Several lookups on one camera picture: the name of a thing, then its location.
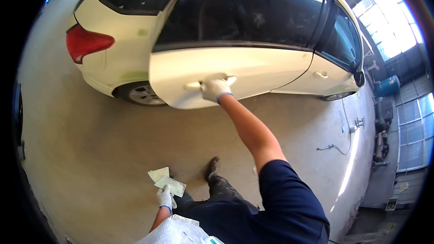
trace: car wheel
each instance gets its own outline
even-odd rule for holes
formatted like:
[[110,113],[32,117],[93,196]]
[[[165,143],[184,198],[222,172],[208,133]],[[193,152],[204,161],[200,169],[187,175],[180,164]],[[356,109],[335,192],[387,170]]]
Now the car wheel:
[[341,93],[341,94],[332,94],[332,95],[321,97],[321,100],[334,101],[334,100],[339,100],[339,99],[345,98],[345,97],[352,95],[352,94],[355,94],[355,92],[351,91],[351,92],[346,92],[346,93]]
[[166,102],[155,94],[149,81],[119,86],[114,95],[139,106],[167,106]]

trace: side mirror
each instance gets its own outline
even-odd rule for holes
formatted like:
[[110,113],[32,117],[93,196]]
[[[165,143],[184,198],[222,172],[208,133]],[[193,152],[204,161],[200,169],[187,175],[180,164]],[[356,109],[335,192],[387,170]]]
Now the side mirror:
[[354,81],[357,87],[361,87],[365,84],[365,74],[360,71],[354,74]]

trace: taillight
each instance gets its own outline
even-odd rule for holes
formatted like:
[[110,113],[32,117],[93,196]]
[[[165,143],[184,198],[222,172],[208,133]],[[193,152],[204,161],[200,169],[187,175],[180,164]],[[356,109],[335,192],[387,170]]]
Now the taillight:
[[77,64],[83,64],[84,56],[105,50],[115,43],[112,36],[85,30],[76,24],[66,32],[66,47]]

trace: person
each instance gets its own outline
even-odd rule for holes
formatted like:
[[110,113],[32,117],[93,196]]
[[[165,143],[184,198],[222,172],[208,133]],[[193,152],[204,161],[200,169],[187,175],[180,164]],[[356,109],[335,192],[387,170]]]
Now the person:
[[[210,198],[195,202],[186,192],[180,198],[171,196],[168,186],[159,190],[160,210],[151,233],[139,243],[159,243],[152,241],[170,235],[170,240],[161,243],[326,244],[330,224],[324,210],[292,169],[271,131],[234,98],[224,79],[205,80],[202,97],[220,104],[251,152],[265,210],[244,200],[226,179],[217,175],[219,158],[215,157],[205,173]],[[207,242],[210,236],[214,241]]]

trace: white glove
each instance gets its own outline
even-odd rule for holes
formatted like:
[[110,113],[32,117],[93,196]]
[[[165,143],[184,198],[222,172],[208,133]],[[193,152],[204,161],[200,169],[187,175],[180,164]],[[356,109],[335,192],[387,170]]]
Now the white glove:
[[177,208],[175,199],[173,198],[173,194],[170,193],[170,185],[165,185],[164,190],[161,188],[157,191],[157,199],[158,199],[158,206],[165,206],[169,208],[170,212],[172,213],[172,209]]
[[220,97],[226,94],[233,96],[231,88],[224,79],[205,80],[201,87],[202,98],[219,103]]

